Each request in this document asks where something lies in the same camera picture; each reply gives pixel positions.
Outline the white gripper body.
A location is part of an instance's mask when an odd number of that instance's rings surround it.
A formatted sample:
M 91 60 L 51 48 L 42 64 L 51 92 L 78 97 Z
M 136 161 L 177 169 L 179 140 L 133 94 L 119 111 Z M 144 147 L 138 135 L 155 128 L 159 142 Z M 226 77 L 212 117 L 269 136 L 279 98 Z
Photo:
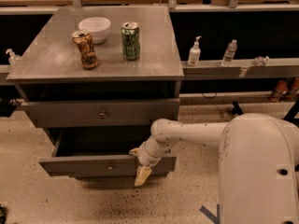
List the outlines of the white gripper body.
M 147 167 L 155 166 L 162 158 L 163 150 L 155 144 L 143 143 L 137 152 L 141 165 Z

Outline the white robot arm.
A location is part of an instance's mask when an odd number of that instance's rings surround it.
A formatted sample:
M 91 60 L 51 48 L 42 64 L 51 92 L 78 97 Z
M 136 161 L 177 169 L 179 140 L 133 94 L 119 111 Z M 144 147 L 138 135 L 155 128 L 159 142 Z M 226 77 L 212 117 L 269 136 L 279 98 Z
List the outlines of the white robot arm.
M 297 126 L 257 113 L 217 123 L 158 119 L 149 139 L 130 150 L 140 163 L 137 187 L 178 141 L 218 150 L 219 224 L 299 224 Z

